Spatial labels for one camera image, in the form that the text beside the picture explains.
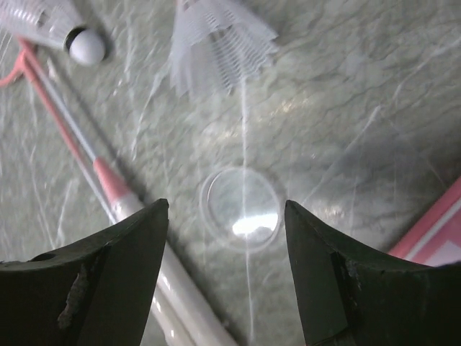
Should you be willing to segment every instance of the white racket handle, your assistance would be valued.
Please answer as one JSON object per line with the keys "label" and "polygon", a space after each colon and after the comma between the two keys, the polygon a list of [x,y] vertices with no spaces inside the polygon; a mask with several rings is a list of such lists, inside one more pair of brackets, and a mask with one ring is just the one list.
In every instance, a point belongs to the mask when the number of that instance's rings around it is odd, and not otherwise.
{"label": "white racket handle", "polygon": [[[144,208],[132,193],[120,198],[112,207],[118,221]],[[156,293],[158,289],[165,295],[165,299],[197,346],[238,346],[213,313],[168,243],[165,244]]]}
{"label": "white racket handle", "polygon": [[158,287],[153,294],[151,311],[164,331],[168,346],[196,346],[175,310],[170,306],[168,299]]}

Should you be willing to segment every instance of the badminton shuttlecock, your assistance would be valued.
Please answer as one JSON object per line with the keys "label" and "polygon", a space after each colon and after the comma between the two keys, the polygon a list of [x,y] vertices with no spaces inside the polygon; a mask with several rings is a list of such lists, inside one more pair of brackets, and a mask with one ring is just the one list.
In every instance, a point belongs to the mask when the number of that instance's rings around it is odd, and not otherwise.
{"label": "badminton shuttlecock", "polygon": [[171,87],[191,98],[229,92],[269,65],[277,33],[236,0],[177,0]]}
{"label": "badminton shuttlecock", "polygon": [[105,46],[87,28],[71,0],[0,0],[0,27],[51,48],[66,50],[82,65],[102,61]]}

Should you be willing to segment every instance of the clear plastic disc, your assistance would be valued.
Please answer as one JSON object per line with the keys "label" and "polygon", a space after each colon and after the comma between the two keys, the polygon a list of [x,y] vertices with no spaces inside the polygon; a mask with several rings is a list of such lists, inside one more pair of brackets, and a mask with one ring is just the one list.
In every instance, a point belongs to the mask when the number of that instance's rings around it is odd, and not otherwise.
{"label": "clear plastic disc", "polygon": [[282,223],[274,187],[262,174],[243,167],[224,169],[206,179],[200,211],[210,233],[237,252],[262,250]]}

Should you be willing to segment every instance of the floor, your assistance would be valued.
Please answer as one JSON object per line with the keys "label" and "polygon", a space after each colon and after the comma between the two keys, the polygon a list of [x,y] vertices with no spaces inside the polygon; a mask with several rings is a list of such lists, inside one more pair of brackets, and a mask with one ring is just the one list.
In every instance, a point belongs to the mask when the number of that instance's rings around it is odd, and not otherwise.
{"label": "floor", "polygon": [[[171,0],[76,0],[112,43],[109,59],[93,68],[64,53],[42,59],[143,201],[168,198],[171,245],[240,345],[301,346],[283,227],[256,253],[223,246],[200,215],[201,187],[245,159],[281,203],[389,250],[461,174],[461,4],[247,2],[279,33],[280,52],[246,85],[245,126],[241,89],[196,104],[170,90]],[[2,74],[16,50],[6,43]],[[0,91],[0,206],[1,260],[109,224],[25,81]],[[153,317],[143,345],[165,345]]]}

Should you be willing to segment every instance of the white shuttlecock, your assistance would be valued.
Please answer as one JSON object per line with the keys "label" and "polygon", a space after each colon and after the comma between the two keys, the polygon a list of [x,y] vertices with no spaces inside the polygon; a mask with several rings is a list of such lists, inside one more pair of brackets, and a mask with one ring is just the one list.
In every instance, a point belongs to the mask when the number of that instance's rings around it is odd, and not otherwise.
{"label": "white shuttlecock", "polygon": [[51,48],[66,50],[81,65],[102,61],[101,37],[87,28],[71,0],[0,0],[0,27]]}
{"label": "white shuttlecock", "polygon": [[171,87],[191,98],[230,92],[277,52],[277,33],[236,0],[177,0]]}

